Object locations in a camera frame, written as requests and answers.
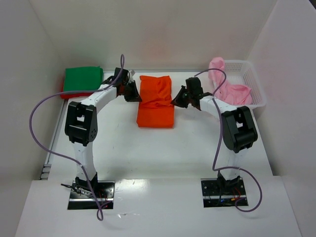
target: cable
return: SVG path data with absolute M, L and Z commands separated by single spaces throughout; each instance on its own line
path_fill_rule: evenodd
M 219 204 L 221 203 L 221 200 L 222 200 L 222 189 L 219 189 L 219 197 L 218 197 L 217 206 L 219 206 Z
M 71 158 L 71 157 L 69 157 L 69 156 L 66 156 L 66 155 L 63 155 L 63 154 L 54 152 L 54 151 L 52 151 L 52 150 L 46 148 L 42 143 L 40 143 L 39 140 L 36 138 L 36 136 L 35 136 L 35 134 L 34 134 L 33 126 L 32 126 L 32 119 L 33 119 L 33 115 L 34 115 L 36 109 L 37 109 L 42 103 L 44 103 L 46 100 L 48 100 L 48 99 L 50 99 L 50 98 L 52 98 L 52 97 L 55 97 L 55 96 L 58 96 L 58 95 L 68 95 L 68 94 L 77 94 L 77 93 L 94 93 L 94 92 L 101 92 L 101 91 L 104 91 L 104 90 L 109 89 L 114 83 L 116 83 L 116 81 L 117 81 L 117 80 L 119 79 L 119 77 L 121 76 L 122 71 L 123 71 L 124 64 L 125 64 L 125 57 L 124 57 L 124 55 L 122 54 L 122 55 L 120 56 L 120 66 L 121 66 L 121 69 L 120 69 L 120 71 L 119 71 L 119 73 L 118 73 L 118 76 L 117 76 L 117 77 L 114 79 L 114 81 L 111 82 L 111 84 L 109 84 L 107 87 L 102 88 L 102 89 L 98 89 L 98 90 L 83 90 L 83 91 L 82 91 L 82 90 L 72 90 L 72 91 L 63 91 L 63 92 L 56 93 L 56 94 L 54 94 L 54 95 L 47 96 L 46 98 L 42 99 L 41 101 L 39 101 L 39 102 L 35 105 L 35 107 L 33 108 L 32 112 L 31 112 L 31 114 L 30 114 L 30 118 L 29 118 L 29 129 L 30 129 L 30 132 L 31 132 L 31 136 L 33 137 L 34 141 L 35 141 L 43 150 L 45 150 L 46 152 L 49 152 L 49 153 L 51 153 L 51 154 L 53 154 L 53 155 L 60 156 L 60 157 L 63 157 L 63 158 L 72 160 L 73 162 L 75 162 L 76 164 L 78 164 L 78 165 L 81 167 L 81 169 L 82 169 L 82 171 L 83 171 L 83 173 L 84 173 L 84 175 L 85 175 L 85 177 L 86 177 L 86 179 L 87 179 L 87 183 L 88 183 L 89 189 L 90 189 L 90 191 L 91 191 L 91 193 L 92 193 L 92 196 L 93 196 L 93 198 L 94 198 L 94 200 L 95 200 L 95 202 L 96 202 L 96 204 L 97 204 L 97 206 L 98 206 L 97 218 L 98 218 L 99 221 L 103 221 L 103 211 L 102 211 L 102 208 L 103 208 L 105 205 L 104 205 L 104 204 L 103 204 L 103 205 L 100 205 L 100 203 L 99 203 L 99 201 L 98 201 L 98 198 L 96 197 L 96 195 L 95 195 L 95 193 L 94 193 L 93 187 L 92 187 L 92 185 L 91 185 L 91 183 L 90 183 L 90 180 L 89 180 L 89 177 L 88 177 L 88 174 L 87 174 L 85 168 L 83 167 L 83 165 L 82 165 L 78 160 L 76 160 L 76 159 L 74 159 L 74 158 Z
M 219 109 L 219 107 L 218 107 L 218 105 L 217 105 L 217 103 L 216 103 L 216 101 L 215 101 L 214 95 L 215 95 L 215 93 L 219 90 L 219 88 L 225 83 L 225 81 L 226 81 L 226 79 L 227 79 L 227 75 L 226 75 L 226 73 L 225 73 L 223 70 L 220 70 L 220 69 L 218 69 L 218 68 L 209 68 L 209 69 L 206 69 L 206 70 L 204 70 L 204 71 L 202 71 L 202 72 L 200 72 L 200 73 L 198 73 L 198 74 L 196 74 L 196 75 L 194 75 L 194 76 L 196 77 L 196 76 L 198 76 L 198 75 L 200 75 L 200 74 L 202 74 L 202 73 L 205 73 L 205 72 L 208 72 L 208 71 L 211 71 L 211 70 L 220 71 L 221 73 L 224 74 L 224 80 L 223 80 L 222 83 L 214 90 L 213 96 L 212 96 L 212 100 L 213 100 L 213 103 L 214 103 L 214 105 L 215 105 L 215 107 L 216 107 L 216 110 L 217 110 L 217 112 L 218 112 L 218 117 L 219 117 L 219 122 L 220 122 L 220 134 L 219 134 L 219 140 L 218 140 L 217 149 L 216 149 L 216 152 L 215 152 L 215 157 L 214 157 L 214 162 L 213 162 L 212 170 L 213 170 L 213 171 L 221 171 L 221 170 L 224 170 L 224 169 L 237 169 L 237 170 L 241 170 L 241 171 L 243 171 L 243 172 L 246 172 L 247 174 L 249 174 L 249 175 L 251 176 L 251 178 L 256 182 L 256 184 L 257 184 L 257 186 L 258 186 L 258 188 L 259 188 L 259 192 L 260 192 L 260 198 L 259 198 L 259 201 L 258 201 L 257 205 L 256 205 L 253 209 L 250 209 L 250 210 L 242 210 L 242 209 L 240 209 L 240 208 L 237 206 L 237 204 L 238 204 L 239 201 L 245 199 L 245 197 L 242 197 L 242 198 L 239 198 L 237 201 L 235 201 L 235 207 L 236 207 L 239 211 L 241 211 L 241 212 L 252 212 L 252 211 L 256 210 L 256 209 L 260 206 L 260 204 L 261 204 L 261 202 L 262 202 L 262 189 L 261 189 L 261 186 L 260 186 L 259 182 L 258 182 L 257 179 L 255 178 L 255 176 L 253 176 L 248 170 L 243 169 L 243 168 L 240 168 L 240 167 L 237 167 L 237 166 L 225 166 L 225 167 L 221 167 L 221 168 L 215 168 L 215 166 L 216 166 L 216 161 L 217 161 L 218 154 L 219 154 L 219 150 L 220 150 L 221 144 L 222 144 L 222 139 L 223 139 L 223 121 L 222 121 L 222 116 L 221 116 L 221 110 Z
M 235 191 L 233 190 L 233 194 L 234 194 L 234 198 L 232 198 L 232 199 L 236 199 L 236 194 L 235 194 Z
M 241 197 L 241 192 L 239 191 L 239 189 L 238 188 L 236 188 L 235 187 L 235 189 L 237 190 L 237 192 L 238 192 L 238 197 L 237 198 L 240 198 Z

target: white table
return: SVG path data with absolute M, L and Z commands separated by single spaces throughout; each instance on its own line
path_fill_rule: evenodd
M 137 73 L 172 78 L 172 97 L 195 73 Z M 207 75 L 200 77 L 205 91 Z M 263 189 L 263 202 L 252 213 L 234 207 L 203 208 L 201 178 L 216 177 L 211 170 L 219 136 L 219 122 L 194 108 L 175 110 L 173 129 L 140 129 L 138 103 L 120 97 L 98 114 L 94 163 L 99 180 L 115 180 L 114 209 L 105 220 L 96 210 L 67 210 L 69 190 L 60 186 L 76 176 L 76 166 L 51 156 L 48 181 L 33 181 L 17 230 L 21 236 L 296 236 L 300 233 L 280 177 L 272 175 L 258 131 L 241 166 L 251 171 Z M 65 110 L 57 127 L 53 149 L 74 156 L 64 133 Z M 221 158 L 227 154 L 223 144 Z M 259 199 L 253 180 L 242 174 L 249 207 Z
M 199 178 L 117 180 L 113 210 L 67 210 L 69 190 L 57 181 L 33 181 L 16 237 L 300 237 L 277 176 L 258 177 L 263 201 L 252 213 L 235 207 L 203 208 Z M 256 184 L 245 176 L 249 207 Z

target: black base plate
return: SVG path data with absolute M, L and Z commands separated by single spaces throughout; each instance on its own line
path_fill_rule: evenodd
M 234 200 L 234 197 L 238 197 L 238 191 L 240 192 L 240 197 L 245 198 L 238 202 L 238 206 L 248 206 L 246 190 L 242 179 L 240 179 L 239 183 L 236 185 L 236 189 L 233 188 L 222 193 L 221 199 L 219 199 L 220 190 L 216 179 L 201 180 L 201 187 L 204 207 L 234 206 L 236 201 Z
M 103 204 L 106 201 L 111 201 L 103 209 L 113 209 L 114 201 L 114 181 L 98 181 L 99 193 L 96 193 L 98 201 Z M 70 191 L 68 210 L 85 210 L 98 209 L 95 200 L 92 197 L 87 197 L 82 194 L 77 194 L 73 190 Z

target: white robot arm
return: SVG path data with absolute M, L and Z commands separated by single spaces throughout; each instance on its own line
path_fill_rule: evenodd
M 99 89 L 108 87 L 119 71 L 120 68 L 116 68 L 114 76 L 105 80 Z M 124 95 L 127 102 L 141 101 L 132 76 L 133 71 L 123 69 L 121 77 L 107 90 L 95 92 L 80 102 L 71 102 L 68 105 L 65 133 L 72 142 L 76 159 L 85 168 L 94 189 L 98 184 L 92 152 L 92 144 L 98 132 L 97 114 L 119 95 Z M 88 190 L 86 176 L 79 165 L 77 165 L 76 186 Z
M 204 93 L 198 78 L 186 80 L 187 86 L 182 86 L 180 92 L 172 101 L 172 104 L 181 108 L 193 107 L 210 113 L 219 118 L 218 111 L 213 102 L 211 93 Z M 226 166 L 239 167 L 239 162 L 245 156 L 247 150 L 258 139 L 250 109 L 246 106 L 236 107 L 229 105 L 217 98 L 215 101 L 221 112 L 223 122 L 223 140 L 230 150 L 229 157 L 225 157 Z M 224 169 L 218 174 L 225 184 L 236 183 L 240 176 L 238 169 Z

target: folded green cloth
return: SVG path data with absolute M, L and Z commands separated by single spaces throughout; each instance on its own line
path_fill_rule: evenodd
M 96 90 L 103 79 L 103 69 L 100 67 L 67 68 L 64 91 Z

